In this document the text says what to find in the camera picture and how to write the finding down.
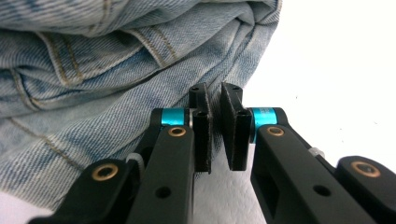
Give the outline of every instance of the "clamp jaw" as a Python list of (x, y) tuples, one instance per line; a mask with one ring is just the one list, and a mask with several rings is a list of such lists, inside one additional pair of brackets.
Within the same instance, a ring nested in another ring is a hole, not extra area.
[(189, 108), (154, 109), (126, 161), (88, 166), (51, 217), (29, 223), (191, 223), (194, 173), (211, 169), (213, 118), (205, 83), (189, 97)]
[(267, 223), (396, 223), (396, 175), (353, 156), (336, 168), (289, 125), (281, 108), (244, 108), (242, 89), (221, 86), (222, 134), (231, 170), (246, 170)]

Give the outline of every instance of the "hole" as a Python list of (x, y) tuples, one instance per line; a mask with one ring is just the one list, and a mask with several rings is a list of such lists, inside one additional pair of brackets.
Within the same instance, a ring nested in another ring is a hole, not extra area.
[(106, 177), (108, 175), (111, 175), (112, 172), (113, 172), (113, 168), (105, 167), (105, 168), (103, 168), (102, 170), (100, 170), (98, 172), (98, 175), (101, 176), (101, 177)]
[(314, 186), (314, 191), (324, 197), (329, 197), (332, 194), (329, 189), (321, 185)]
[(381, 172), (372, 164), (364, 161), (353, 161), (351, 163), (352, 168), (361, 175), (367, 177), (376, 178), (381, 176)]
[(269, 127), (267, 132), (274, 136), (282, 136), (285, 133), (282, 129), (277, 127)]
[(236, 112), (236, 114), (244, 116), (244, 115), (248, 115), (248, 112), (246, 110), (239, 110), (238, 112)]
[(183, 131), (181, 130), (181, 129), (174, 129), (174, 130), (172, 130), (172, 133), (174, 133), (174, 134), (180, 134), (180, 133), (182, 133)]
[(186, 133), (186, 130), (184, 128), (172, 128), (168, 131), (169, 135), (174, 136), (174, 137), (180, 137), (183, 136)]
[(92, 172), (92, 178), (96, 181), (105, 181), (113, 178), (119, 171), (119, 167), (114, 163), (107, 163), (97, 166)]
[(155, 190), (155, 196), (157, 198), (165, 199), (171, 195), (171, 190), (168, 187), (160, 187)]
[(200, 112), (198, 112), (198, 113), (197, 113), (197, 115), (198, 115), (198, 116), (206, 116), (206, 113), (205, 113), (205, 112), (202, 112), (202, 111), (200, 111)]

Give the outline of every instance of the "white surface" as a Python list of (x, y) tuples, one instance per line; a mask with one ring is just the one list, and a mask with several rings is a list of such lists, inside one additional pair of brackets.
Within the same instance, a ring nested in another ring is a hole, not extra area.
[[(361, 155), (396, 172), (394, 8), (391, 0), (285, 1), (244, 105), (282, 107), (332, 165)], [(194, 223), (263, 223), (249, 171), (229, 172), (224, 154), (213, 169), (196, 182)], [(1, 224), (42, 212), (0, 194)]]

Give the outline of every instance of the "denim fabric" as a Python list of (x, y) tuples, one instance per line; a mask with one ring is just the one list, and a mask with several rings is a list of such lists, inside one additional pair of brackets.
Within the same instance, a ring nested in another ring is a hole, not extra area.
[(186, 106), (196, 83), (206, 82), (218, 116), (220, 83), (248, 81), (280, 7), (276, 0), (3, 1), (0, 189), (56, 208), (85, 167), (125, 158), (151, 110)]

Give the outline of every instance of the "jeans seam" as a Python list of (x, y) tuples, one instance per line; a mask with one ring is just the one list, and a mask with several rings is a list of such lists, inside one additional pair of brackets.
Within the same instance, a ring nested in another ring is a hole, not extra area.
[(105, 19), (108, 17), (108, 14), (109, 14), (108, 11), (110, 10), (110, 5), (111, 5), (111, 3), (109, 3), (109, 2), (111, 2), (111, 0), (103, 0), (103, 7), (102, 7), (103, 16), (96, 25), (90, 26), (89, 31), (88, 31), (89, 33), (97, 32), (99, 30), (101, 24), (103, 24)]
[(33, 104), (35, 104), (37, 106), (42, 106), (43, 105), (39, 100), (37, 100), (34, 97), (31, 97), (30, 100), (32, 101)]
[(166, 62), (163, 60), (163, 57), (161, 57), (160, 53), (158, 52), (157, 49), (155, 49), (154, 45), (151, 43), (151, 41), (149, 41), (140, 31), (138, 30), (134, 30), (134, 33), (136, 35), (138, 35), (141, 39), (142, 42), (144, 42), (146, 44), (146, 46), (151, 49), (152, 53), (154, 54), (155, 57), (158, 58), (158, 60), (160, 61), (160, 64), (162, 67), (166, 67)]
[(168, 50), (171, 52), (172, 58), (176, 61), (177, 60), (176, 52), (175, 52), (174, 48), (172, 47), (172, 45), (169, 43), (168, 38), (166, 38), (166, 36), (163, 34), (163, 32), (158, 27), (151, 26), (150, 28), (163, 40), (163, 43), (168, 48)]
[(42, 34), (42, 35), (47, 38), (47, 40), (49, 42), (49, 47), (53, 51), (53, 56), (54, 56), (54, 59), (55, 59), (54, 62), (55, 62), (55, 65), (59, 68), (59, 73), (61, 75), (61, 79), (64, 81), (66, 86), (69, 86), (70, 85), (70, 80), (66, 76), (66, 72), (64, 71), (64, 67), (62, 65), (61, 57), (59, 56), (59, 51), (56, 48), (55, 43), (53, 42), (52, 38), (50, 37), (50, 34)]
[(26, 91), (24, 90), (23, 83), (21, 81), (21, 77), (15, 72), (14, 69), (9, 69), (9, 72), (14, 78), (15, 86), (17, 87), (17, 91), (19, 96), (21, 97), (21, 100), (23, 102), (23, 105), (25, 105), (28, 109), (33, 110), (33, 111), (38, 111), (39, 109), (35, 107), (34, 103), (32, 102), (31, 97), (28, 96)]
[(63, 158), (69, 165), (75, 167), (76, 169), (78, 169), (79, 171), (83, 171), (84, 168), (77, 164), (75, 161), (73, 161), (70, 157), (68, 157), (64, 152), (62, 152), (59, 148), (57, 148), (49, 139), (47, 136), (42, 135), (42, 134), (36, 134), (34, 133), (32, 130), (30, 130), (28, 127), (18, 123), (15, 119), (11, 118), (8, 119), (12, 124), (14, 124), (16, 127), (20, 128), (21, 130), (23, 130), (24, 132), (28, 133), (29, 135), (36, 137), (36, 138), (40, 138), (41, 140), (43, 140), (46, 145), (56, 154), (58, 154), (59, 156), (61, 156), (61, 158)]
[(70, 41), (68, 41), (68, 39), (66, 38), (66, 36), (62, 35), (62, 41), (64, 42), (64, 44), (66, 45), (67, 51), (69, 53), (70, 59), (72, 60), (72, 64), (74, 69), (76, 70), (76, 77), (78, 78), (79, 82), (82, 82), (84, 80), (83, 75), (81, 74), (81, 72), (78, 69), (78, 63), (75, 57), (75, 53), (72, 49), (72, 46), (70, 44)]

